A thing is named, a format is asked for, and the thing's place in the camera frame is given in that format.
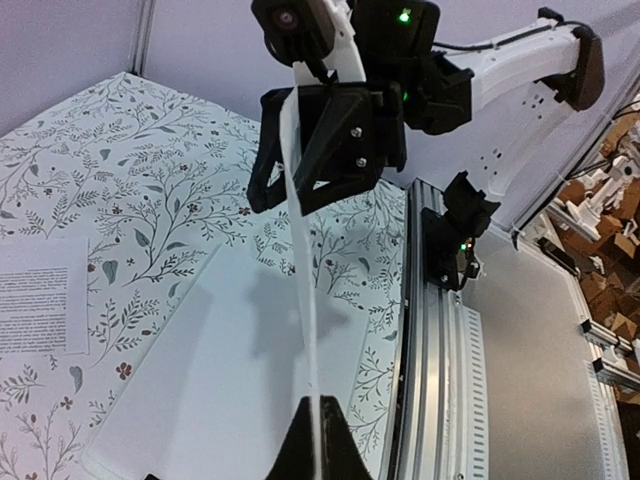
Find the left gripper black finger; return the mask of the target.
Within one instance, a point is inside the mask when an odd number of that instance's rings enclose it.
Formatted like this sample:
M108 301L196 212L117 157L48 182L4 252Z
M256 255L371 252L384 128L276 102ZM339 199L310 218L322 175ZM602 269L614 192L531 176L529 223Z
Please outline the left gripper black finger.
M336 397L300 400L267 478L371 478Z

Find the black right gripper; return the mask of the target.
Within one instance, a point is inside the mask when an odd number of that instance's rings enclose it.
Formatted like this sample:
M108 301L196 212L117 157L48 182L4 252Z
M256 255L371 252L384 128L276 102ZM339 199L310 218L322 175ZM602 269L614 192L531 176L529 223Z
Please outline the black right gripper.
M350 22L367 81L382 89L390 118L387 166L398 172L407 160L405 129L449 133L472 119L469 68L455 66L436 50L440 8L430 1L355 1ZM253 211L275 208L287 198L280 114L294 89L270 90L261 99L259 146L247 187ZM304 216L370 191L380 169L371 143L373 107L362 84L308 86L298 90L302 158L294 184Z

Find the printed text paper sheet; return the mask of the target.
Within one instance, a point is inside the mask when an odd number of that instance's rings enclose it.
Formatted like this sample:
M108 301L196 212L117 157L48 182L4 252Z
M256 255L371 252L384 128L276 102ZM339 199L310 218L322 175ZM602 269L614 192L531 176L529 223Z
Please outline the printed text paper sheet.
M1 354L89 352L86 238L1 244Z

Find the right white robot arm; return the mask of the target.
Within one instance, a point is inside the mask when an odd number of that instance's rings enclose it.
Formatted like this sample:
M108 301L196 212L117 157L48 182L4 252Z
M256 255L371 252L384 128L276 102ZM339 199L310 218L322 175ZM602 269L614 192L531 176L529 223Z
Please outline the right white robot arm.
M407 129L436 136L469 123L522 86L551 93L546 113L481 173L446 187L446 213L487 219L531 148L571 114L591 108L605 83L600 37L542 8L523 29L477 45L436 40L429 1L255 1L270 54L294 85L265 93L247 197L255 212L296 200L303 214L372 190L407 162Z

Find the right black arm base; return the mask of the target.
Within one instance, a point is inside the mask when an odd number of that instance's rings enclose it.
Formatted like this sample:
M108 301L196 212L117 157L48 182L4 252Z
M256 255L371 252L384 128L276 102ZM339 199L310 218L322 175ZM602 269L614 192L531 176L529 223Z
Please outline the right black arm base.
M486 199L459 172L442 194L445 212L425 207L421 212L422 239L426 247L426 280L446 291L461 290L469 278L476 278L475 241L489 227L500 202Z

